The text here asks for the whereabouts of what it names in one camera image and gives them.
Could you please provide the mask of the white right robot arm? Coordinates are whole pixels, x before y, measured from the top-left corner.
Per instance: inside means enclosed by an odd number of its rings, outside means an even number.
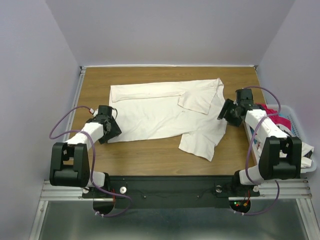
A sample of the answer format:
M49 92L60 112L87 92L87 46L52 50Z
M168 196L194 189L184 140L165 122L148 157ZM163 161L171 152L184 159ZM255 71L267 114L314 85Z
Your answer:
M227 99L219 114L234 127L247 124L253 129L249 147L254 141L262 147L257 164L245 166L234 173L231 192L242 195L248 186L257 186L267 180L298 179L301 175L302 141L289 136L271 119L272 114L254 102L251 87L236 90L236 99Z

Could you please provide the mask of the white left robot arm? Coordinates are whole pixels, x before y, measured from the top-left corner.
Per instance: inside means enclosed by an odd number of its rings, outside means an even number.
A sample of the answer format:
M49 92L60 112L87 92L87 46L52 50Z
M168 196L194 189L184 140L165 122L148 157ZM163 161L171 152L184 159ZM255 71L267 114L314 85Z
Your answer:
M113 198L132 200L135 195L169 197L192 194L202 189L205 193L230 190L230 175L209 176L133 176L111 177L106 172L95 171L95 163L89 162L89 150L95 143L106 144L121 134L117 123L118 110L100 105L96 111L88 107L92 115L81 130L74 130L72 138L56 142L52 146L49 181L53 186L79 187L87 198Z

